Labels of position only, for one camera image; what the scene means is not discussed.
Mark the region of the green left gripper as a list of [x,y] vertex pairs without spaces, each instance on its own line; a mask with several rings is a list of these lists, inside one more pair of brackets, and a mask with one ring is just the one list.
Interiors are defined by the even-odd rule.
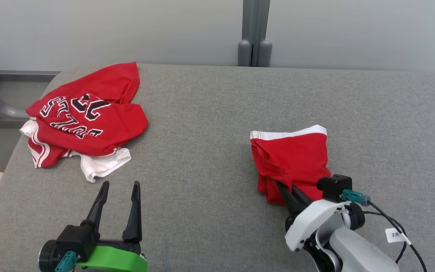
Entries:
[[[95,232],[99,232],[102,210],[108,198],[109,188],[110,182],[104,181],[85,220],[85,224],[92,227]],[[98,240],[89,259],[78,261],[77,267],[104,272],[147,272],[148,262],[140,247],[143,237],[140,200],[140,183],[135,181],[131,194],[131,212],[122,234],[123,240]]]

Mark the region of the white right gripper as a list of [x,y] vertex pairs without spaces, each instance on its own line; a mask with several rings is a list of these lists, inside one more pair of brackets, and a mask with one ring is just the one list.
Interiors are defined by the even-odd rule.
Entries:
[[292,185],[291,189],[280,181],[276,181],[276,185],[288,208],[290,218],[294,220],[285,235],[285,242],[290,251],[302,249],[304,242],[336,213],[338,208],[345,208],[345,205],[350,204],[350,201],[335,203],[325,199],[313,202],[295,185]]

